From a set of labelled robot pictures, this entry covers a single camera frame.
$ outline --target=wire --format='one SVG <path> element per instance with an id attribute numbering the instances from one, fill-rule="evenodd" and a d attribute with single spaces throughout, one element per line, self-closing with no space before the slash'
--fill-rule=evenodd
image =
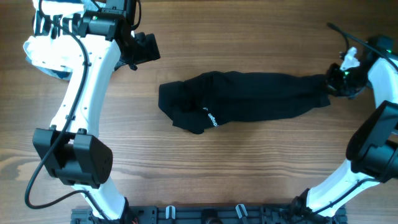
<path id="1" fill-rule="evenodd" d="M 398 66 L 384 53 L 381 53 L 380 51 L 378 51 L 377 49 L 375 49 L 374 47 L 370 46 L 369 44 L 365 43 L 363 40 L 354 37 L 353 35 L 342 31 L 339 27 L 337 27 L 336 25 L 332 24 L 331 22 L 328 22 L 326 24 L 329 28 L 339 32 L 340 34 L 342 34 L 345 37 L 348 37 L 350 39 L 352 39 L 355 42 L 360 43 L 361 45 L 363 45 L 364 47 L 368 48 L 369 50 L 372 50 L 374 53 L 378 54 L 380 57 L 384 58 L 386 61 L 388 61 L 392 67 L 398 72 Z"/>
<path id="2" fill-rule="evenodd" d="M 349 196 L 351 193 L 353 193 L 354 190 L 356 190 L 358 187 L 360 187 L 362 184 L 364 184 L 365 182 L 368 182 L 368 181 L 371 181 L 371 182 L 378 182 L 378 180 L 375 179 L 375 178 L 367 178 L 367 179 L 360 180 L 360 181 L 358 181 L 358 182 L 354 185 L 354 187 L 350 188 L 346 193 L 344 193 L 341 197 L 339 197 L 339 198 L 338 198 L 337 200 L 335 200 L 334 202 L 332 202 L 332 203 L 330 203 L 329 205 L 327 205 L 327 206 L 325 206 L 325 207 L 323 207 L 323 208 L 317 210 L 316 212 L 312 212 L 312 213 L 308 214 L 306 217 L 304 217 L 304 218 L 302 218 L 302 219 L 299 219 L 299 220 L 297 220 L 296 222 L 293 222 L 293 223 L 291 223 L 291 224 L 300 223 L 300 222 L 306 220 L 308 217 L 317 215 L 317 214 L 319 214 L 319 213 L 325 211 L 326 209 L 332 208 L 332 207 L 335 206 L 337 203 L 341 202 L 344 198 L 346 198 L 346 197 Z"/>
<path id="3" fill-rule="evenodd" d="M 139 24 L 141 23 L 141 1 L 137 0 L 137 2 L 138 2 L 138 7 L 139 7 L 138 22 L 136 25 L 131 26 L 131 30 L 136 30 L 139 27 Z"/>
<path id="4" fill-rule="evenodd" d="M 97 7 L 98 9 L 101 9 L 101 7 L 97 4 L 97 2 L 95 2 L 95 0 L 91 0 L 91 2 L 95 5 L 95 7 Z"/>
<path id="5" fill-rule="evenodd" d="M 83 58 L 84 58 L 84 62 L 83 62 L 83 75 L 81 76 L 81 82 L 80 82 L 80 86 L 77 90 L 76 93 L 76 97 L 73 100 L 73 104 L 72 107 L 70 108 L 70 112 L 68 115 L 68 118 L 65 122 L 64 127 L 62 128 L 60 134 L 58 135 L 58 137 L 55 139 L 55 141 L 53 142 L 53 144 L 51 145 L 49 151 L 47 151 L 47 153 L 44 155 L 43 159 L 41 160 L 41 162 L 39 163 L 39 165 L 36 167 L 36 170 L 34 171 L 32 177 L 30 178 L 30 181 L 26 187 L 26 191 L 25 191 L 25 204 L 31 208 L 31 209 L 41 209 L 41 208 L 47 208 L 50 207 L 52 205 L 55 205 L 56 203 L 61 202 L 62 200 L 65 200 L 68 197 L 71 197 L 72 195 L 75 194 L 85 194 L 87 196 L 87 198 L 90 200 L 90 202 L 93 204 L 93 206 L 95 207 L 95 209 L 99 212 L 99 214 L 106 220 L 107 223 L 109 223 L 108 218 L 104 215 L 104 212 L 99 208 L 98 204 L 95 202 L 95 200 L 93 199 L 93 197 L 90 195 L 90 193 L 88 191 L 85 190 L 76 190 L 73 192 L 70 192 L 69 194 L 66 194 L 56 200 L 54 200 L 53 202 L 50 203 L 46 203 L 43 205 L 32 205 L 30 202 L 30 191 L 32 190 L 32 186 L 33 183 L 35 182 L 40 170 L 43 168 L 44 164 L 47 162 L 47 160 L 49 159 L 49 157 L 52 155 L 53 151 L 56 150 L 57 146 L 60 144 L 60 141 L 63 137 L 63 135 L 66 133 L 69 124 L 71 123 L 72 119 L 73 119 L 73 115 L 75 113 L 78 101 L 80 99 L 81 93 L 83 91 L 83 87 L 85 85 L 86 82 L 86 77 L 87 77 L 87 72 L 88 72 L 88 64 L 89 62 L 89 58 L 88 58 L 88 54 L 87 51 L 85 49 L 85 46 L 82 44 L 82 42 L 74 35 L 72 34 L 69 29 L 62 27 L 60 24 L 58 24 L 58 22 L 54 22 L 53 20 L 50 19 L 50 16 L 46 16 L 43 12 L 42 9 L 42 3 L 43 0 L 39 0 L 39 14 L 41 17 L 43 17 L 47 22 L 50 22 L 54 25 L 54 27 L 57 27 L 61 30 L 63 30 L 66 34 L 70 35 L 79 45 L 79 47 L 81 48 L 81 51 L 83 52 Z"/>

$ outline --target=black garment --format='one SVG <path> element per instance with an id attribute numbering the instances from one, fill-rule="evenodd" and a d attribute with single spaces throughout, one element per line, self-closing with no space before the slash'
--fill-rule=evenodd
<path id="1" fill-rule="evenodd" d="M 159 87 L 159 108 L 173 125 L 195 134 L 230 121 L 294 118 L 328 106 L 324 75 L 208 72 Z"/>

